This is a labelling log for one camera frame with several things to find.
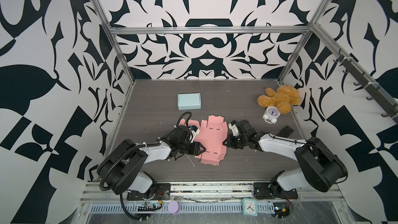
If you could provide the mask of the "pink paper box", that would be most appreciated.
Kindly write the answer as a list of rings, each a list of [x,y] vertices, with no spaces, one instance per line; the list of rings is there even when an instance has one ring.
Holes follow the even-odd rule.
[[[208,120],[202,120],[201,123],[189,120],[188,124],[198,127],[200,133],[194,140],[206,148],[204,153],[195,158],[201,159],[203,164],[218,166],[227,152],[227,147],[223,145],[228,136],[227,122],[222,116],[211,115],[208,116]]]

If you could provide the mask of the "light blue paper box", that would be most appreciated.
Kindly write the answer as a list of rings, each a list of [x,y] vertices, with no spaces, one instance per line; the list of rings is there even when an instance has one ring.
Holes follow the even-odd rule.
[[[202,107],[201,94],[200,93],[178,94],[177,106],[180,111],[199,110]]]

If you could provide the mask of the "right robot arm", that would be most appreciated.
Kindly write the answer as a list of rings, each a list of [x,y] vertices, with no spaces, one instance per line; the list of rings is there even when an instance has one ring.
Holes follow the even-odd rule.
[[[316,137],[295,140],[257,132],[247,120],[232,121],[228,127],[232,133],[223,145],[232,149],[248,146],[298,162],[298,169],[282,171],[271,179],[270,184],[274,190],[288,192],[311,186],[320,192],[327,192],[339,179],[348,177],[343,162]]]

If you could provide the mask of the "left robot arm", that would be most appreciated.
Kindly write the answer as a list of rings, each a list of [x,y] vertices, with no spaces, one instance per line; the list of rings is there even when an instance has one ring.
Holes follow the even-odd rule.
[[[135,191],[153,195],[156,181],[142,171],[143,165],[158,161],[178,159],[178,154],[199,156],[206,151],[204,145],[194,140],[200,130],[197,127],[179,125],[154,143],[135,143],[124,140],[97,168],[99,189],[111,190],[115,195]]]

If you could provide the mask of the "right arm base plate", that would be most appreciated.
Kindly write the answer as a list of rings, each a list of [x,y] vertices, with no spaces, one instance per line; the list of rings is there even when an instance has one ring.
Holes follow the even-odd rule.
[[[296,200],[299,198],[295,189],[285,191],[277,183],[254,183],[253,186],[253,195],[258,200]]]

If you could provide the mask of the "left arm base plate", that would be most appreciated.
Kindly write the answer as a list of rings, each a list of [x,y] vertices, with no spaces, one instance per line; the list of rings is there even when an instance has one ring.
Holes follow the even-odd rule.
[[[126,199],[128,201],[144,201],[144,200],[157,200],[158,195],[165,195],[167,198],[170,195],[171,184],[170,183],[159,183],[152,184],[148,191],[140,193],[138,191],[129,191]]]

